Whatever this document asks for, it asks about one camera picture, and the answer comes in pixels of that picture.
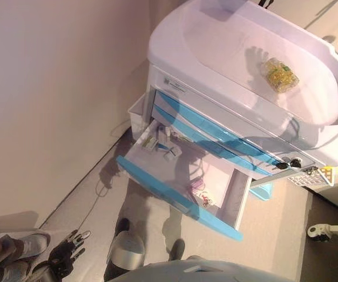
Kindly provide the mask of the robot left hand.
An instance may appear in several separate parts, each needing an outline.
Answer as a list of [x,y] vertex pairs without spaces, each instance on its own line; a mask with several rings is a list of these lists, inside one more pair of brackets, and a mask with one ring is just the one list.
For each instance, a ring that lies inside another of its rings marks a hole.
[[49,266],[58,280],[71,274],[74,262],[85,252],[83,244],[90,235],[89,230],[83,233],[73,230],[50,252]]

